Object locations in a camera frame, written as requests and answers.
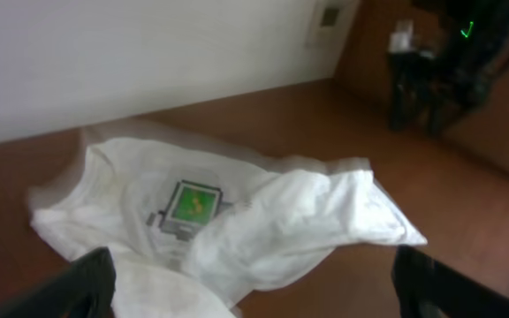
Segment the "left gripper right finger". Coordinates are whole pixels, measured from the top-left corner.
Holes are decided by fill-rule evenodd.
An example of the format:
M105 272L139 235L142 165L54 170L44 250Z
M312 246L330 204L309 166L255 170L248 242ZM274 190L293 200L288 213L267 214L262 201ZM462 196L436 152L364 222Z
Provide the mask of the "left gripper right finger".
M509 318L509 299L411 246L399 246L391 280L403 318Z

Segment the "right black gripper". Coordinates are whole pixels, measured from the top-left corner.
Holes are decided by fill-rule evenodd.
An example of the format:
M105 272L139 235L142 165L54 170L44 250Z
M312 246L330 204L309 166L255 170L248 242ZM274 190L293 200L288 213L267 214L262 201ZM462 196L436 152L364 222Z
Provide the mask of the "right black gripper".
M437 54L427 47L392 44L389 127L405 129L412 110L429 110L426 131L437 137L489 95L489 50L483 44L451 43Z

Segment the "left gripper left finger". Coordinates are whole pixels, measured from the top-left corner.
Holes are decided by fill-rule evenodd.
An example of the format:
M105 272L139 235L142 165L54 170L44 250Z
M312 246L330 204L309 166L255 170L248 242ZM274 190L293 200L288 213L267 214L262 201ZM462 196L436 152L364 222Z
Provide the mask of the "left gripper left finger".
M0 304L0 318L102 318L110 314L116 270L107 247L98 247L60 275Z

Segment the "white printed t-shirt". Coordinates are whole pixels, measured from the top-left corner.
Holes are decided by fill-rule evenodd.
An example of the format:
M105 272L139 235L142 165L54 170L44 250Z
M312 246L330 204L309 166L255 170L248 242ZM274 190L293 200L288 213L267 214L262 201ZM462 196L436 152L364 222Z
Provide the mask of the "white printed t-shirt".
M156 125L85 128L72 167L28 201L66 260L110 250L117 317L232 317L339 246L426 244L365 158L276 159Z

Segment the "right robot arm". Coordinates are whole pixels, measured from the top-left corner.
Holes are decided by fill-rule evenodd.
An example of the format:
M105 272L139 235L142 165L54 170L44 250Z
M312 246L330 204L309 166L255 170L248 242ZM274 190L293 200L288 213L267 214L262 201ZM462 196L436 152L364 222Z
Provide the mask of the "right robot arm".
M441 49L417 43L414 24L400 20L391 33L388 126L401 131L425 117L438 136L482 107L494 82L509 69L509 1L415 1L437 15L446 32Z

